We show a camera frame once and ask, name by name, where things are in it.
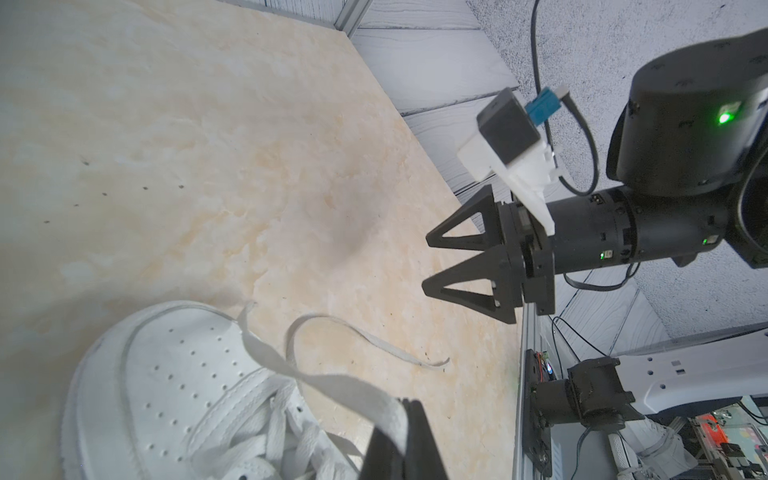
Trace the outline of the white sneaker shoe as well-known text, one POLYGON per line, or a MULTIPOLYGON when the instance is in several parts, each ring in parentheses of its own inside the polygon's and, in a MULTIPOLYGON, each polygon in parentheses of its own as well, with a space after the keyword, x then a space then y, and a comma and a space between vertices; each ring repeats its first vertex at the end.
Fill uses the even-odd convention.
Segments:
POLYGON ((118 322, 86 352, 61 426, 68 479, 355 479, 298 383, 246 351, 237 321, 194 302, 118 322))

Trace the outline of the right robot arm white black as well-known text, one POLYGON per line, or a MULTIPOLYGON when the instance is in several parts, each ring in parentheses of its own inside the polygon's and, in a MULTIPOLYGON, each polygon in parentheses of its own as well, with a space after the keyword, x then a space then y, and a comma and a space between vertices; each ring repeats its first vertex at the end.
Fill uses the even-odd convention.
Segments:
MULTIPOLYGON (((649 261, 684 267, 729 244, 754 269, 767 264, 767 34, 691 45, 644 65, 595 175, 615 183, 549 202, 560 179, 545 131, 566 87, 540 88, 522 104, 502 90, 478 115, 458 156, 477 180, 495 174, 510 202, 484 186, 428 233, 433 248, 472 257, 426 279, 432 298, 506 324, 526 304, 556 310, 555 280, 649 261)), ((556 378, 543 355, 523 356, 520 444, 534 469, 552 473, 551 429, 648 429, 670 410, 700 415, 767 390, 767 333, 759 330, 645 356, 581 361, 556 378)))

